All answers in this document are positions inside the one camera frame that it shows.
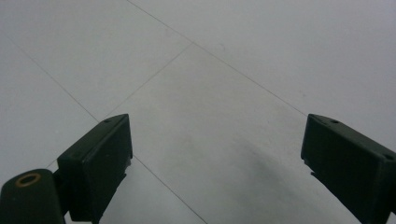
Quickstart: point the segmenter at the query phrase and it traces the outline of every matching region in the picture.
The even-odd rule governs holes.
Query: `floor tile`
[[[396,150],[394,1],[130,1],[305,114]]]
[[[121,113],[134,154],[207,223],[358,223],[300,159],[306,117],[195,45]]]
[[[96,124],[0,33],[0,186],[45,168]]]
[[[56,162],[49,168],[57,169]],[[190,208],[155,177],[140,161],[132,159],[100,223],[204,224]],[[73,222],[65,216],[66,223]]]
[[[97,119],[190,43],[127,1],[0,3],[0,29]]]

